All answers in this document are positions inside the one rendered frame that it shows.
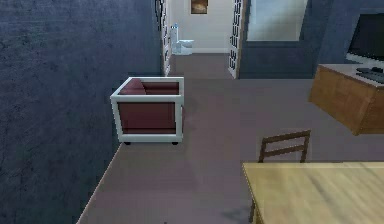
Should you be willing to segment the white patterned room door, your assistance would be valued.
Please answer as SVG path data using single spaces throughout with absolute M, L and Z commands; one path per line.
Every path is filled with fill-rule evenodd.
M 232 21 L 232 33 L 229 38 L 229 66 L 228 71 L 234 79 L 239 76 L 241 50 L 243 41 L 244 14 L 246 12 L 247 0 L 234 0 L 234 12 Z

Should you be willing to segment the black television set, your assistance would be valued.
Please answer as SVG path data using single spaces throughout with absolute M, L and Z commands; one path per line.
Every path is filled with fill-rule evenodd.
M 346 57 L 361 64 L 384 66 L 384 13 L 359 16 Z

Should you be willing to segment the brown framed wall picture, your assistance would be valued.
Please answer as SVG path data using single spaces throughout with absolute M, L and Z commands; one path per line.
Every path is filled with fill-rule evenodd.
M 208 0 L 191 0 L 192 14 L 206 14 L 208 11 Z

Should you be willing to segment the white toilet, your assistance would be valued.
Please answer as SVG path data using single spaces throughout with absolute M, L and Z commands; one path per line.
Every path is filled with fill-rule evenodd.
M 193 53 L 193 40 L 179 38 L 179 27 L 175 23 L 171 26 L 171 47 L 174 55 L 191 55 Z

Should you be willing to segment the dark brown wooden chair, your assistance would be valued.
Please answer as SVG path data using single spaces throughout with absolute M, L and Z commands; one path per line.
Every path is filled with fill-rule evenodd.
M 300 152 L 301 153 L 300 162 L 305 163 L 307 158 L 310 136 L 311 136 L 311 131 L 304 130 L 299 132 L 263 137 L 261 141 L 261 148 L 260 148 L 258 162 L 263 163 L 267 157 L 274 157 L 274 156 L 279 156 L 279 155 L 284 155 L 289 153 Z M 287 147 L 273 149 L 273 150 L 267 150 L 268 144 L 283 142 L 283 141 L 288 141 L 293 139 L 299 139 L 299 138 L 303 138 L 302 144 L 287 146 Z M 246 176 L 247 184 L 252 196 L 252 203 L 250 207 L 250 215 L 248 218 L 248 222 L 250 224 L 264 224 L 262 214 L 261 214 L 261 208 L 262 208 L 261 196 L 257 195 L 255 190 L 252 188 L 250 176 L 248 174 L 245 174 L 245 176 Z

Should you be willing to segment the dark grey keyboard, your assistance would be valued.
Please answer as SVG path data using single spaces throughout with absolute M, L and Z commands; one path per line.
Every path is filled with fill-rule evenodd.
M 375 81 L 380 84 L 384 84 L 384 75 L 383 74 L 373 74 L 373 73 L 358 73 L 358 76 L 364 77 L 366 79 Z

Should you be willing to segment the brown wooden cabinet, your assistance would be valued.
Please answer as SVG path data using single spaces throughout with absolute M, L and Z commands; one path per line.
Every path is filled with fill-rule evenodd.
M 384 83 L 357 75 L 360 64 L 319 64 L 309 101 L 354 135 L 384 134 Z

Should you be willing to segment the pale wooden table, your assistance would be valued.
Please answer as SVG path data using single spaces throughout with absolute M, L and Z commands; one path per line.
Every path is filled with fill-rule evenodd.
M 245 163 L 253 224 L 384 224 L 384 162 Z

